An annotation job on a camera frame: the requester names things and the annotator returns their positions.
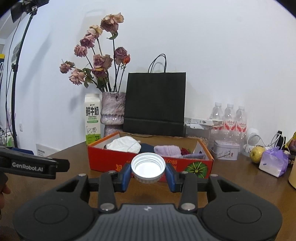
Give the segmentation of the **small white fan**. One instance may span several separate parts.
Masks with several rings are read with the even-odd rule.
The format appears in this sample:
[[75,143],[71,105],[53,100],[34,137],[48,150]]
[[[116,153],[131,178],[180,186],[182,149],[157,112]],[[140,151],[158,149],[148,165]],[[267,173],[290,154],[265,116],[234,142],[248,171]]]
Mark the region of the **small white fan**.
[[248,128],[244,137],[244,145],[241,154],[249,156],[251,150],[259,143],[259,130],[255,128]]

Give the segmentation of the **dried pink roses bouquet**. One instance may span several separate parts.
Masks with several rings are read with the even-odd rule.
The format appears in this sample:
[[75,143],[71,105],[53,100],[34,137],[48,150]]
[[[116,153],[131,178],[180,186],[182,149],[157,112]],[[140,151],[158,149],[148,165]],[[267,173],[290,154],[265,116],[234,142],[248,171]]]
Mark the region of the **dried pink roses bouquet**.
[[[74,47],[74,55],[86,58],[87,65],[78,68],[74,62],[63,61],[59,66],[62,74],[71,73],[69,80],[75,85],[88,87],[94,84],[101,92],[119,92],[130,54],[124,47],[115,46],[119,25],[124,22],[121,13],[105,16],[99,25],[91,25],[80,43]],[[110,33],[112,54],[103,54],[100,36]]]

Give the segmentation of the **black light stand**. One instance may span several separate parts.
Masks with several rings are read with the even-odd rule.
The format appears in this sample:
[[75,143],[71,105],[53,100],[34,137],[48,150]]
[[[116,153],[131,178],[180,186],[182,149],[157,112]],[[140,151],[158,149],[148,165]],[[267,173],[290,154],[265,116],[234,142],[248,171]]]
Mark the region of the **black light stand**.
[[40,7],[49,3],[49,0],[38,0],[38,1],[18,1],[11,8],[11,19],[13,23],[21,18],[23,13],[29,14],[29,20],[25,27],[22,39],[19,44],[18,51],[16,52],[16,60],[11,63],[11,69],[13,73],[12,87],[11,87],[11,134],[13,136],[14,147],[18,148],[18,139],[16,133],[16,77],[19,69],[20,55],[23,48],[23,43],[27,35],[29,26],[33,17],[37,14],[37,11]]

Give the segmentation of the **red fabric rose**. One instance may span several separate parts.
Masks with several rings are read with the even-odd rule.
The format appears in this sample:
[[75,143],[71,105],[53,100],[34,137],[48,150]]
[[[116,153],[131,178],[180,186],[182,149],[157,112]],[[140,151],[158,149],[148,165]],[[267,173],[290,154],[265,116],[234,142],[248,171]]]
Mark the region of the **red fabric rose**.
[[182,156],[185,156],[185,155],[188,155],[188,154],[191,154],[189,149],[181,148],[181,155]]

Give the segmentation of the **water bottle middle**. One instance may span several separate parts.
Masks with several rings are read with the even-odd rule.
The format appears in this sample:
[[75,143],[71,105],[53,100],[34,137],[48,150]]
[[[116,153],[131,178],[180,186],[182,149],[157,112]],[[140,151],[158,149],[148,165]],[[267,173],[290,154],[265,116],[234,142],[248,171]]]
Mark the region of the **water bottle middle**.
[[234,105],[227,104],[227,108],[224,111],[224,129],[228,131],[234,131],[236,128],[236,118],[234,113]]

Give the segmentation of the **white floral tin box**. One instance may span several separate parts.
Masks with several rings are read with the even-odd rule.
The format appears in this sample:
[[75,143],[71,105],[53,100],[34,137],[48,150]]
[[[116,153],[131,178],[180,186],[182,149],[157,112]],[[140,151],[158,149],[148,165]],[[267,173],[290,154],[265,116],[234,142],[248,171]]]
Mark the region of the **white floral tin box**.
[[217,160],[236,161],[240,145],[233,141],[215,140],[211,152]]

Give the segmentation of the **navy blue zip case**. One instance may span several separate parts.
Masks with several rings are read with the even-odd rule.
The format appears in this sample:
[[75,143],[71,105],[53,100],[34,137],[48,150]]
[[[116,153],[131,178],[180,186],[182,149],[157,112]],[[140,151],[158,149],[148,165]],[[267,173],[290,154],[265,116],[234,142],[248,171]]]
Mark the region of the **navy blue zip case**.
[[141,146],[141,148],[140,148],[139,154],[154,153],[154,146],[146,144],[146,143],[141,143],[140,146]]

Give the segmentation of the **lilac fluffy socks roll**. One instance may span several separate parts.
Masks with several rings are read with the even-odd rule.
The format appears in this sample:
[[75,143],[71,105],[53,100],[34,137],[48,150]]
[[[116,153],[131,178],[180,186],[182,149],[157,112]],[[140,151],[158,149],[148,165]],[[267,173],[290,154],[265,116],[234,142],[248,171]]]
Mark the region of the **lilac fluffy socks roll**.
[[182,156],[181,149],[175,145],[155,146],[154,152],[162,157],[179,158]]

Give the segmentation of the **purple knitted pouch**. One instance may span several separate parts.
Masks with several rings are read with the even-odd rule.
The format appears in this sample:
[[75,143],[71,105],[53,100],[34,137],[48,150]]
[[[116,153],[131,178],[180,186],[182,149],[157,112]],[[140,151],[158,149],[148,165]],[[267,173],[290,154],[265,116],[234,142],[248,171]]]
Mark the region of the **purple knitted pouch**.
[[204,153],[191,153],[191,154],[185,154],[181,156],[181,158],[183,159],[200,159],[200,160],[203,160],[204,157],[205,157]]

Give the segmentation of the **black paper shopping bag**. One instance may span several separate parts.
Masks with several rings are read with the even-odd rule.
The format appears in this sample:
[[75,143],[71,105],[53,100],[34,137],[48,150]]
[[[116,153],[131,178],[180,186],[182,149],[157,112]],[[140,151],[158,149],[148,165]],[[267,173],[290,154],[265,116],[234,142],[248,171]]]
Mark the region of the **black paper shopping bag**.
[[144,135],[184,135],[186,73],[153,73],[155,59],[144,73],[129,73],[123,131]]

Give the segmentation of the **white cloth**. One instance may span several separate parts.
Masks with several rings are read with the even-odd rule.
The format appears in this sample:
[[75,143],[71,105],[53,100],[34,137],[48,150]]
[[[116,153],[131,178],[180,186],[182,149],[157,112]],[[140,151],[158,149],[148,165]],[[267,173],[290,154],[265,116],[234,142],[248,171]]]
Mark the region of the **white cloth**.
[[117,138],[106,145],[107,150],[134,154],[138,154],[141,148],[140,143],[130,136]]

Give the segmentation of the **purple tissue pack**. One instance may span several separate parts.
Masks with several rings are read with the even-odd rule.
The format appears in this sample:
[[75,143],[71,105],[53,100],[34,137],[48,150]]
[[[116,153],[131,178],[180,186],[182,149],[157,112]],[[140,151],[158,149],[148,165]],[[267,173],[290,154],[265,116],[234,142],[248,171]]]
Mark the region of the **purple tissue pack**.
[[279,147],[275,147],[263,152],[259,169],[278,178],[286,172],[287,166],[288,155]]

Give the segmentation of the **clear snack container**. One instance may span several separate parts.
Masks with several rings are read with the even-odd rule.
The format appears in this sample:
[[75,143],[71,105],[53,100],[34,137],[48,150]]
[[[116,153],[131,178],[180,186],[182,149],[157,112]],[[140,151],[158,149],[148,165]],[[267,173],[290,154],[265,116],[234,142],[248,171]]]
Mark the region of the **clear snack container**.
[[208,147],[211,129],[203,127],[199,124],[185,124],[185,137],[198,138],[203,144]]

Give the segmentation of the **white plastic jar lid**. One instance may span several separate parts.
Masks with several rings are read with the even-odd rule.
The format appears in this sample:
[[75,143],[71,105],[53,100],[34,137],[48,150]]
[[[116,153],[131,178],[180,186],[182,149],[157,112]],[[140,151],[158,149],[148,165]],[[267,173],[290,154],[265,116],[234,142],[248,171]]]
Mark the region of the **white plastic jar lid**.
[[165,168],[165,160],[155,153],[141,153],[131,161],[134,178],[144,184],[158,182],[165,173]]

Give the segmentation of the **water bottle right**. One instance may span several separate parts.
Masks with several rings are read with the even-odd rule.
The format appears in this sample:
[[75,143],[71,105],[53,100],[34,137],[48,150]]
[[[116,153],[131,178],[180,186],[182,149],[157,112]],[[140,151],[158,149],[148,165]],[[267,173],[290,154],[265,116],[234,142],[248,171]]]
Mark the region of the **water bottle right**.
[[244,106],[239,106],[236,111],[236,131],[244,133],[247,129],[247,116]]

